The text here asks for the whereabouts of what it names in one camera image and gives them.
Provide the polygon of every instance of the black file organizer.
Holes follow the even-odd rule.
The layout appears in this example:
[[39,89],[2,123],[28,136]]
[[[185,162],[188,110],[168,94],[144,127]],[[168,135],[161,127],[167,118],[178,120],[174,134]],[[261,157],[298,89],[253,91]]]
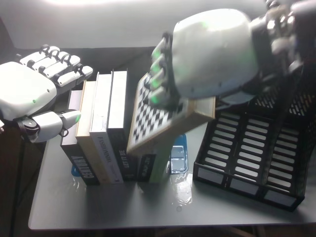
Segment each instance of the black file organizer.
[[313,79],[307,75],[301,80],[272,157],[267,155],[268,140],[286,87],[275,87],[247,106],[218,113],[207,125],[194,179],[293,211],[304,200],[308,163],[316,143]]

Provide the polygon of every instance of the checkerboard pattern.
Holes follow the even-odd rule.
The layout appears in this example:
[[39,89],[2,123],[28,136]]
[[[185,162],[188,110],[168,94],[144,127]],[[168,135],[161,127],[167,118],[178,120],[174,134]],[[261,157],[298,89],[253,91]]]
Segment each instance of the checkerboard pattern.
[[150,90],[145,87],[149,82],[150,77],[144,78],[139,82],[139,89],[137,91],[137,113],[133,126],[133,140],[137,143],[140,140],[149,138],[153,131],[165,127],[173,117],[183,112],[183,102],[181,102],[176,111],[169,112],[158,110],[143,103],[144,99],[148,98]]

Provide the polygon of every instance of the white book spine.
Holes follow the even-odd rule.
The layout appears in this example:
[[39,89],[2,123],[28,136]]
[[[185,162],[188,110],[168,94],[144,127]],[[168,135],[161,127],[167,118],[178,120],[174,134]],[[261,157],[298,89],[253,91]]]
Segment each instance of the white book spine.
[[111,183],[123,183],[123,178],[114,156],[108,134],[106,132],[91,132],[90,136],[95,144],[101,160],[104,163],[105,170],[111,180]]

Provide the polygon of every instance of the white table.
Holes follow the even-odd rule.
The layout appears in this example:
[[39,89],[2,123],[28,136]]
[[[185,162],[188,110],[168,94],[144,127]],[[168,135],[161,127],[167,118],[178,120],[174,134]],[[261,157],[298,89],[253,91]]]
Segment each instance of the white table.
[[306,198],[293,213],[192,182],[206,124],[187,133],[189,172],[171,175],[161,185],[126,183],[86,187],[71,175],[71,163],[59,147],[47,143],[34,195],[29,227],[109,229],[201,225],[257,225],[316,222],[316,168],[309,171]]

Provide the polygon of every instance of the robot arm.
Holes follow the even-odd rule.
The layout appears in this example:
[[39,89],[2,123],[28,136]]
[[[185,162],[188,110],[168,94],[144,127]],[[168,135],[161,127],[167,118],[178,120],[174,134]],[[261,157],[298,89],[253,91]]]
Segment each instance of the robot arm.
[[267,8],[253,21],[238,10],[218,9],[178,22],[152,53],[144,103],[172,110],[180,97],[216,96],[223,109],[250,101],[300,69],[306,42],[315,42],[316,1],[287,7],[268,0]]
[[4,123],[17,124],[31,142],[47,141],[64,134],[80,119],[80,111],[47,111],[56,97],[92,75],[80,58],[44,45],[17,62],[0,65],[0,133]]

